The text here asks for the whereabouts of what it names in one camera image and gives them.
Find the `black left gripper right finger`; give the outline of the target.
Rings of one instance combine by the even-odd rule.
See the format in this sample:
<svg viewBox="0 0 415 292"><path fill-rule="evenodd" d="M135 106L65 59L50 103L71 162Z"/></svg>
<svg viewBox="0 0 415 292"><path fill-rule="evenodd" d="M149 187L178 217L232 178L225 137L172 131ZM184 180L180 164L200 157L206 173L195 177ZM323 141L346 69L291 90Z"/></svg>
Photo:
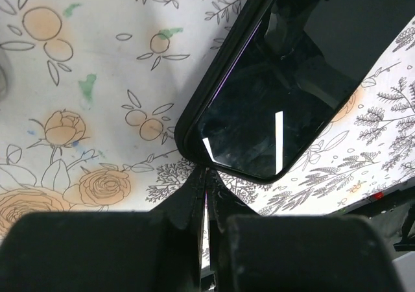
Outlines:
<svg viewBox="0 0 415 292"><path fill-rule="evenodd" d="M210 265L217 291L401 291L369 220L262 216L206 171Z"/></svg>

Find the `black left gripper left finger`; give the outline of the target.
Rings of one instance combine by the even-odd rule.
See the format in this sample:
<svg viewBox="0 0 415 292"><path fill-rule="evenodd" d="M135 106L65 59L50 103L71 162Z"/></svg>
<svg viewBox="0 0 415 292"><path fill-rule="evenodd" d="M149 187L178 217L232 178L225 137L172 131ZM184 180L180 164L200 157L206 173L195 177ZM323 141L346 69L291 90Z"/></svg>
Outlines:
<svg viewBox="0 0 415 292"><path fill-rule="evenodd" d="M33 212L1 244L2 291L199 291L207 170L148 212Z"/></svg>

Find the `black phone case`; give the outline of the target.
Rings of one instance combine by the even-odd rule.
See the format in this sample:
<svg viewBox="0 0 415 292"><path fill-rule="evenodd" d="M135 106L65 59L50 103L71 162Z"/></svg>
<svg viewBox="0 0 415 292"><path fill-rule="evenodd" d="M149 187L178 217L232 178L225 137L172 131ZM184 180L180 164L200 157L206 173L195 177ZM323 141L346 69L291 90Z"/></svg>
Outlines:
<svg viewBox="0 0 415 292"><path fill-rule="evenodd" d="M183 157L258 184L299 160L358 86L305 30L332 1L246 1L178 120Z"/></svg>

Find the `dark smartphone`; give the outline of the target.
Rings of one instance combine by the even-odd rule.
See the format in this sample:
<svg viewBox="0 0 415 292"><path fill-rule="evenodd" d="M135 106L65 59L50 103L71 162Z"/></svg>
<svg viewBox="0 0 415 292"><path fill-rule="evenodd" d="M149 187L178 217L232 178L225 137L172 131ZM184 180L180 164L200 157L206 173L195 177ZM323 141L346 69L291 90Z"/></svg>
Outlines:
<svg viewBox="0 0 415 292"><path fill-rule="evenodd" d="M196 133L217 167L269 180L385 72L414 0L250 0Z"/></svg>

